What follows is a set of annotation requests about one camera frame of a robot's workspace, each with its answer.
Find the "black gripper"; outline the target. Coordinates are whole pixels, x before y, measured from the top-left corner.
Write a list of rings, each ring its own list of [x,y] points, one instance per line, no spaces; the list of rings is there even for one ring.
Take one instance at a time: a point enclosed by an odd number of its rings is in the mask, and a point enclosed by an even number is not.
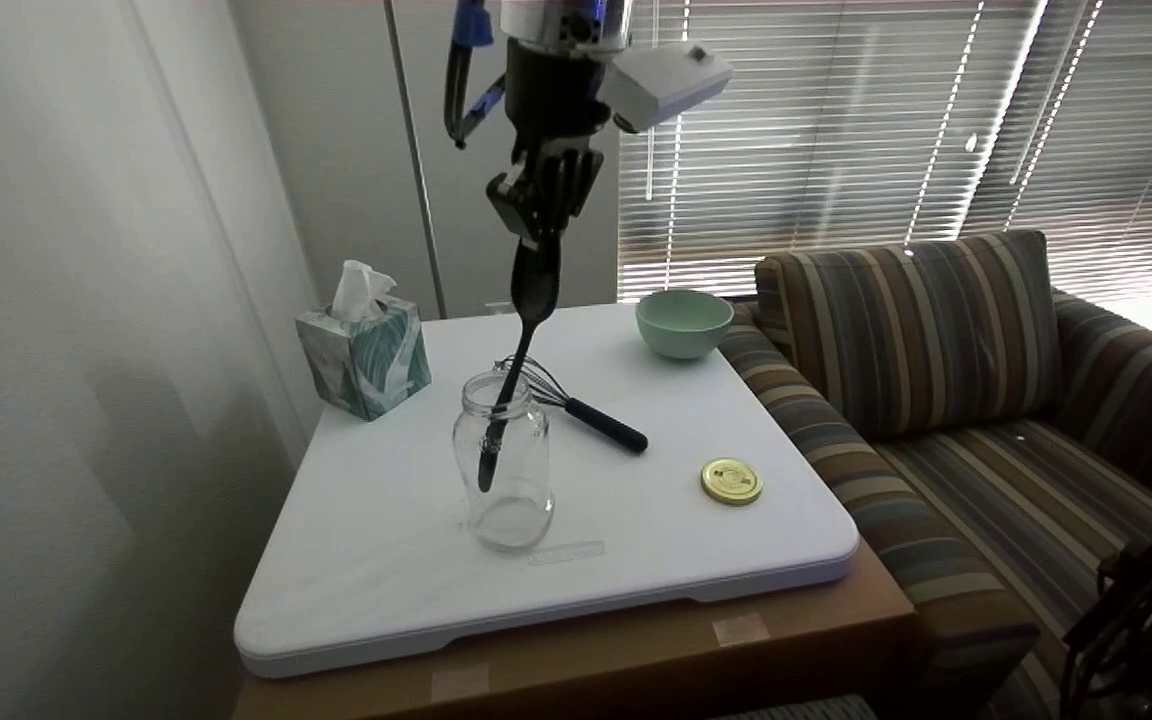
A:
[[[604,69],[510,44],[504,117],[518,130],[514,169],[487,181],[500,220],[534,247],[558,245],[584,208],[604,156],[591,136],[607,122],[595,100]]]

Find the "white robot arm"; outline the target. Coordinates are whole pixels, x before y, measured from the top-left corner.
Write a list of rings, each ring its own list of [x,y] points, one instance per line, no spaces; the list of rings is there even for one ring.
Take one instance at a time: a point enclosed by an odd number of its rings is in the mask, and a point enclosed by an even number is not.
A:
[[[504,117],[518,132],[487,202],[523,247],[548,247],[584,208],[604,156],[591,136],[607,62],[628,44],[628,0],[500,0]]]

